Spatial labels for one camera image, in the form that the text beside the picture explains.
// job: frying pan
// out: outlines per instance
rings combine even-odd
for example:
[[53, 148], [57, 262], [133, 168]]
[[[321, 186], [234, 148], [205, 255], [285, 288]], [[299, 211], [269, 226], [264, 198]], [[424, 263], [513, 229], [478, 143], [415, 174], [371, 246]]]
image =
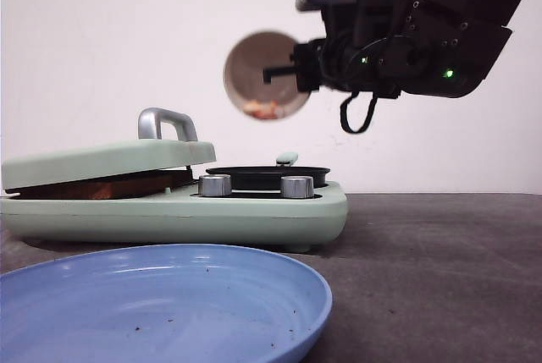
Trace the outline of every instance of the frying pan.
[[285, 176], [307, 175], [312, 177], [314, 188], [326, 185], [325, 174], [329, 168], [292, 167], [297, 153], [283, 153], [277, 158], [276, 166], [247, 166], [208, 168], [209, 174], [228, 174], [231, 176], [233, 190], [280, 190], [280, 179]]

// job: pan handle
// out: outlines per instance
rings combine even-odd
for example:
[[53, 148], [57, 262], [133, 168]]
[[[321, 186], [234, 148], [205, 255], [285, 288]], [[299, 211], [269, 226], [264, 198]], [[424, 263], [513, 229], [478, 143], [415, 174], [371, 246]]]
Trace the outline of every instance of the pan handle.
[[277, 166], [290, 167], [297, 161], [298, 154], [295, 151], [287, 151], [277, 157]]
[[160, 107], [148, 107], [141, 112], [137, 121], [139, 138], [162, 139], [162, 122], [175, 127], [179, 140], [197, 141], [196, 127], [190, 116]]

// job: mint green appliance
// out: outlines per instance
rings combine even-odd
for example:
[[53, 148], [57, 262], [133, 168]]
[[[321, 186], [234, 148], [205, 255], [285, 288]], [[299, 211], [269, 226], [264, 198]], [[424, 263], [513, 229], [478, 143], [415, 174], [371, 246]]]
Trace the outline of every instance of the mint green appliance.
[[[178, 140], [162, 140], [162, 122], [174, 125]], [[4, 189], [15, 193], [35, 187], [54, 190], [70, 182], [140, 176], [179, 167], [191, 173], [190, 166], [215, 161], [213, 145], [199, 141], [191, 119], [181, 113], [146, 109], [139, 117], [139, 137], [7, 160], [2, 165]], [[296, 157], [295, 153], [284, 153], [278, 161], [292, 164]], [[293, 187], [292, 195], [227, 190], [226, 185], [227, 192], [222, 187], [216, 196], [209, 196], [206, 178], [216, 184], [214, 176], [201, 176], [199, 184], [190, 178], [178, 187], [166, 186], [149, 195], [118, 199], [29, 198], [20, 193], [3, 196], [3, 225], [22, 238], [283, 245], [288, 250], [304, 251], [335, 239], [346, 221], [345, 194], [332, 181], [301, 192], [298, 183], [307, 179], [311, 183], [312, 179], [290, 178], [282, 183]], [[218, 176], [227, 184], [229, 178]]]

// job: black cable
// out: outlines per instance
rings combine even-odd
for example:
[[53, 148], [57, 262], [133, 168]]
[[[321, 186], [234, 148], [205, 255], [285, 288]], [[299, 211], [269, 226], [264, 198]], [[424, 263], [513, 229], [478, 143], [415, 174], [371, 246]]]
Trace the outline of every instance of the black cable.
[[388, 35], [386, 36], [384, 42], [382, 43], [382, 47], [379, 50], [379, 53], [377, 55], [378, 58], [382, 58], [382, 54], [386, 51], [388, 48], [388, 45], [391, 42], [391, 39], [393, 39], [393, 36], [399, 33], [401, 30], [401, 27], [403, 26], [403, 23], [405, 23], [405, 19], [407, 18], [408, 10], [410, 9], [410, 4], [412, 3], [412, 0], [403, 0], [401, 4], [401, 8], [398, 9], [398, 14], [395, 16], [395, 20], [392, 22], [390, 26], [390, 31], [388, 32]]
[[359, 135], [360, 133], [363, 133], [369, 128], [369, 125], [371, 124], [371, 120], [373, 119], [374, 114], [374, 107], [376, 107], [376, 102], [378, 101], [378, 97], [373, 94], [373, 98], [371, 99], [371, 102], [369, 103], [369, 109], [367, 110], [367, 116], [365, 117], [365, 121], [363, 122], [363, 125], [358, 130], [354, 130], [350, 127], [348, 124], [348, 105], [350, 105], [350, 102], [352, 102], [353, 99], [357, 98], [359, 95], [359, 91], [352, 92], [352, 95], [350, 97], [346, 98], [344, 102], [340, 104], [340, 127], [346, 132], [350, 133], [352, 135]]

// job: white wall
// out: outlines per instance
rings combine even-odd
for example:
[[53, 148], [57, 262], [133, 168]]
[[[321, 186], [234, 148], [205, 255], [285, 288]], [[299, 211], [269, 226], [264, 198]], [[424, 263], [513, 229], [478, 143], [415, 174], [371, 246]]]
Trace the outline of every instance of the white wall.
[[[221, 165], [271, 164], [296, 150], [300, 163], [332, 168], [348, 192], [542, 193], [542, 0], [523, 0], [515, 33], [474, 93], [381, 101], [359, 136], [340, 129], [342, 93], [322, 89], [294, 117], [268, 123], [224, 93], [225, 58], [247, 34], [324, 34], [319, 15], [297, 13], [294, 0], [2, 5], [5, 158], [135, 139], [140, 110], [159, 106], [190, 114]], [[368, 96], [358, 101], [361, 122]]]

